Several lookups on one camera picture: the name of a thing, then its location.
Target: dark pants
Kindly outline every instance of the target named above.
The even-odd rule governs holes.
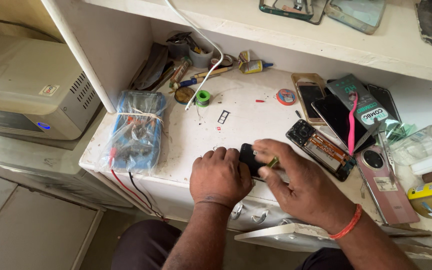
[[[113,254],[111,270],[159,270],[163,267],[181,230],[156,219],[133,224],[121,235]],[[321,248],[309,255],[296,270],[352,270],[337,248]]]

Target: pink toothbrush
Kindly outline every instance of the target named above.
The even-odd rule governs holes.
[[[353,108],[349,112],[349,135],[347,136],[347,149],[349,155],[352,156],[354,152],[354,111],[358,104],[358,93],[354,91],[349,92],[349,100],[353,101]]]

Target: shelf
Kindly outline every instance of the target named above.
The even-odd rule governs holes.
[[[187,25],[164,0],[84,1]],[[373,35],[329,17],[312,25],[267,14],[255,0],[171,2],[205,30],[432,81],[432,46],[421,40],[412,0],[387,0],[381,25]]]
[[[204,69],[190,67],[183,80],[203,71]],[[197,157],[213,150],[213,147],[239,150],[243,143],[252,144],[256,139],[261,138],[272,138],[288,143],[299,155],[311,159],[286,138],[286,132],[299,120],[295,110],[304,117],[300,102],[284,106],[276,99],[279,89],[294,89],[290,72],[268,68],[263,72],[247,75],[239,70],[222,73],[219,77],[207,80],[203,86],[203,89],[211,94],[210,105],[200,107],[198,110],[197,107],[191,106],[189,111],[184,110],[184,105],[176,103],[173,95],[167,94],[170,91],[168,85],[169,83],[166,82],[159,89],[166,95],[169,105],[163,117],[164,134],[161,135],[158,165],[154,174],[145,176],[145,180],[172,183],[187,188],[191,165]],[[191,86],[194,90],[197,87],[198,85]],[[225,123],[220,124],[217,121],[223,110],[230,114]],[[116,117],[116,114],[108,113],[101,121],[80,159],[83,168],[94,170],[100,153],[104,151],[108,142],[108,134],[114,126]],[[401,185],[407,190],[419,183],[415,182],[417,179],[412,176],[411,169],[409,167],[406,169],[403,175],[398,176]],[[351,171],[344,182],[336,180],[328,171],[324,170],[324,172],[350,200],[361,204],[371,218],[382,222],[369,192],[366,190],[365,196],[361,196],[363,179],[357,168]],[[261,181],[255,181],[255,187],[249,197],[253,200],[264,200],[265,203],[276,201],[267,184]],[[411,226],[432,231],[432,219],[421,218],[420,222]]]

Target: charging cable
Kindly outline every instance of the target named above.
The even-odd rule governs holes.
[[[216,63],[208,72],[208,74],[206,75],[206,77],[204,77],[204,80],[201,82],[201,84],[198,87],[198,90],[196,90],[196,93],[191,97],[191,99],[188,102],[188,105],[186,105],[186,107],[184,108],[184,110],[189,110],[189,107],[191,107],[191,105],[193,104],[193,101],[196,98],[196,95],[198,94],[199,90],[201,89],[201,87],[203,87],[203,85],[205,84],[206,80],[209,78],[209,76],[211,75],[211,73],[213,72],[213,70],[215,68],[217,68],[221,62],[223,62],[224,59],[224,53],[223,51],[219,48],[218,45],[216,45],[213,41],[211,41],[209,38],[206,37],[205,34],[203,34],[201,32],[201,30],[199,30],[199,28],[197,28],[191,21],[189,21],[188,19],[186,19],[186,17],[184,17],[181,13],[179,13],[179,11],[177,11],[173,5],[171,5],[169,0],[164,0],[166,2],[166,4],[169,6],[169,8],[174,11],[174,13],[176,13],[176,15],[178,15],[181,19],[183,19],[185,22],[187,22],[198,34],[200,34],[205,40],[207,40],[209,43],[211,43],[211,45],[213,45],[216,50],[219,51],[219,53],[221,54],[221,58],[219,59],[218,63]]]

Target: gold smartphone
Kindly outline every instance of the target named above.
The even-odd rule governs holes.
[[[304,116],[306,116],[306,121],[311,125],[326,125],[325,120],[311,106],[313,101],[326,96],[321,86],[315,82],[296,82],[296,92],[303,108]]]

